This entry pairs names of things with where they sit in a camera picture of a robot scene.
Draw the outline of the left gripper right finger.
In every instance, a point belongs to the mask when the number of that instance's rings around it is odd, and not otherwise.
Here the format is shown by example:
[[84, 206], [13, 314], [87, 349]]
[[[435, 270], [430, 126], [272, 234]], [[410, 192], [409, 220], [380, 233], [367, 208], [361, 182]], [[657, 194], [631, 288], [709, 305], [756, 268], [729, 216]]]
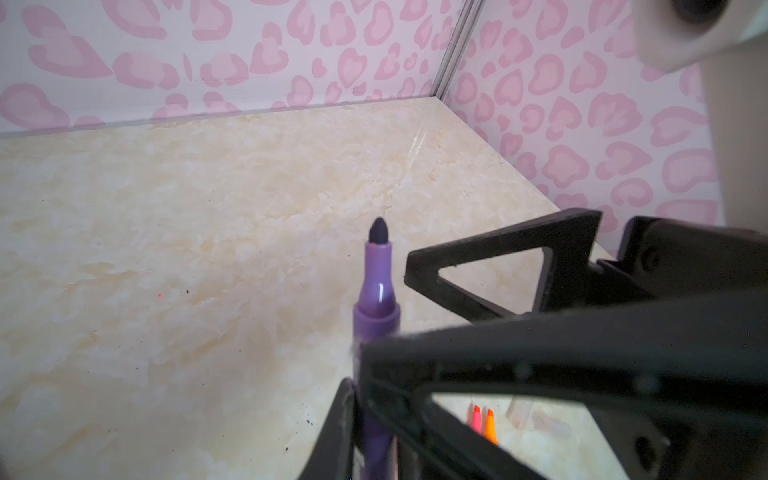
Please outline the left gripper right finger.
[[395, 438], [396, 479], [422, 480], [423, 462], [417, 452], [398, 437]]

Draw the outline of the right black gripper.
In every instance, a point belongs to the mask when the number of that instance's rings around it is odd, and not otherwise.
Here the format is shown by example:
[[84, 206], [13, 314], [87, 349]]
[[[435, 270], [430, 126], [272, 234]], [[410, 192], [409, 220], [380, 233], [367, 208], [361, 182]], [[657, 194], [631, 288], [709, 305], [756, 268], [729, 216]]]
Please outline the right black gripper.
[[571, 208], [411, 251], [404, 283], [480, 323], [586, 302], [607, 307], [767, 291], [767, 236], [680, 220], [632, 218], [614, 260], [591, 265], [602, 213]]

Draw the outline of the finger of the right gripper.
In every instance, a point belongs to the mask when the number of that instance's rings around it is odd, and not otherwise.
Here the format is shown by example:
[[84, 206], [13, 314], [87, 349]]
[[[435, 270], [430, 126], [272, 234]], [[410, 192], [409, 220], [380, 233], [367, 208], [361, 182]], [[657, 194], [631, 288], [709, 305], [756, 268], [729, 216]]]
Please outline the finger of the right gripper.
[[380, 340], [365, 409], [451, 479], [532, 479], [436, 393], [585, 405], [631, 479], [767, 475], [767, 297], [720, 293], [529, 315]]

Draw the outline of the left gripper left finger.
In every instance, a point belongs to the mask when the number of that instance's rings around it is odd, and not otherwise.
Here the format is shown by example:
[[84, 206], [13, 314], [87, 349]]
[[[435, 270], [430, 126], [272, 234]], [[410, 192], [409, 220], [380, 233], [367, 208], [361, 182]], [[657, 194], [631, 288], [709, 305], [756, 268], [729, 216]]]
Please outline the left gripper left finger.
[[343, 379], [315, 442], [298, 476], [300, 480], [349, 480], [354, 477], [359, 407], [352, 378]]

